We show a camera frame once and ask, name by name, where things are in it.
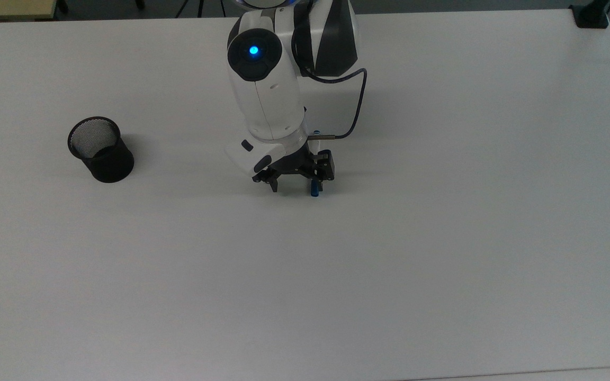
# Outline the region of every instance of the gray floor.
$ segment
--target gray floor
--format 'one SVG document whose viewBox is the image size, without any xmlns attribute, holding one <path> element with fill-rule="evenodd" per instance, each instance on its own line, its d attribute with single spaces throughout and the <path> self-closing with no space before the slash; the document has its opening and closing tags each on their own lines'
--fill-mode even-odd
<svg viewBox="0 0 610 381">
<path fill-rule="evenodd" d="M 171 19 L 184 0 L 145 0 L 138 10 L 134 0 L 66 0 L 70 11 L 59 20 Z M 358 14 L 399 12 L 452 12 L 483 10 L 566 9 L 569 5 L 585 5 L 590 0 L 351 0 Z M 234 0 L 225 0 L 227 17 L 242 14 Z M 189 0 L 180 17 L 196 17 L 199 0 Z M 220 0 L 205 0 L 202 17 L 223 17 Z"/>
</svg>

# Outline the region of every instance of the black mesh cup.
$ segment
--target black mesh cup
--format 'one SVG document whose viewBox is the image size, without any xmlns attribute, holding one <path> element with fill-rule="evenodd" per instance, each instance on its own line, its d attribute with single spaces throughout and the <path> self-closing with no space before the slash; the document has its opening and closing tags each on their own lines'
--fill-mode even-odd
<svg viewBox="0 0 610 381">
<path fill-rule="evenodd" d="M 100 182 L 116 183 L 133 169 L 133 154 L 121 140 L 119 127 L 102 116 L 77 123 L 67 138 L 67 147 Z"/>
</svg>

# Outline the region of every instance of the table surface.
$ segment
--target table surface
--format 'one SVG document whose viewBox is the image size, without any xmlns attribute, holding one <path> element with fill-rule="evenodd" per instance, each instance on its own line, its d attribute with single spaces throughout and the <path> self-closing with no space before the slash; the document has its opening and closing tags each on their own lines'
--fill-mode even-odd
<svg viewBox="0 0 610 381">
<path fill-rule="evenodd" d="M 0 0 L 0 19 L 52 19 L 56 0 Z"/>
<path fill-rule="evenodd" d="M 610 28 L 361 15 L 360 122 L 312 198 L 223 153 L 234 21 L 0 24 L 0 379 L 610 367 Z M 301 84 L 344 131 L 359 82 Z M 92 115 L 136 156 L 120 183 L 68 152 Z"/>
</svg>

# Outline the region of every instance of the black cable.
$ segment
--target black cable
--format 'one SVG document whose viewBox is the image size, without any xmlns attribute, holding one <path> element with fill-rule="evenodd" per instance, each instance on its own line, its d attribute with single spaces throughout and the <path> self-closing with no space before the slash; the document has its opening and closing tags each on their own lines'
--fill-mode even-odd
<svg viewBox="0 0 610 381">
<path fill-rule="evenodd" d="M 175 19 L 177 19 L 178 17 L 180 17 L 180 14 L 182 13 L 182 10 L 184 9 L 185 5 L 187 5 L 187 2 L 188 2 L 188 0 L 185 0 L 185 1 L 182 3 L 182 7 L 180 7 L 180 9 L 178 10 L 178 13 L 176 14 Z"/>
<path fill-rule="evenodd" d="M 204 8 L 204 0 L 199 0 L 199 9 L 196 10 L 196 18 L 201 19 L 201 9 Z"/>
<path fill-rule="evenodd" d="M 356 112 L 354 113 L 354 120 L 352 122 L 352 125 L 351 125 L 351 127 L 349 127 L 348 132 L 343 133 L 342 135 L 334 135 L 335 139 L 344 139 L 344 138 L 348 137 L 354 131 L 354 128 L 356 127 L 356 121 L 359 119 L 359 113 L 361 111 L 361 104 L 364 101 L 364 91 L 366 90 L 366 78 L 368 77 L 368 71 L 366 71 L 366 68 L 360 68 L 356 72 L 353 72 L 342 78 L 324 79 L 324 78 L 317 77 L 316 75 L 312 74 L 312 72 L 310 72 L 310 69 L 307 67 L 304 67 L 302 65 L 302 63 L 298 60 L 297 48 L 295 46 L 295 33 L 291 37 L 291 52 L 293 52 L 293 60 L 295 60 L 295 63 L 296 63 L 296 65 L 298 65 L 298 68 L 300 68 L 300 71 L 304 72 L 311 79 L 314 79 L 317 82 L 320 82 L 322 84 L 340 84 L 341 82 L 345 82 L 346 80 L 353 79 L 357 75 L 363 73 L 364 77 L 361 82 L 361 90 L 359 91 L 359 101 L 356 104 Z"/>
</svg>

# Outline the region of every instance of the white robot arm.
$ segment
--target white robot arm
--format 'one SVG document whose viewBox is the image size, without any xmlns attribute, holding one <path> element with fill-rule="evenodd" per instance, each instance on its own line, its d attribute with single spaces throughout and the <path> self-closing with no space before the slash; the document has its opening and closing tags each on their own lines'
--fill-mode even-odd
<svg viewBox="0 0 610 381">
<path fill-rule="evenodd" d="M 310 152 L 307 144 L 297 75 L 339 77 L 356 62 L 357 41 L 349 0 L 254 10 L 237 21 L 228 38 L 228 73 L 249 133 L 225 151 L 254 181 L 276 191 L 278 176 L 301 174 L 320 190 L 324 180 L 334 179 L 330 151 Z"/>
</svg>

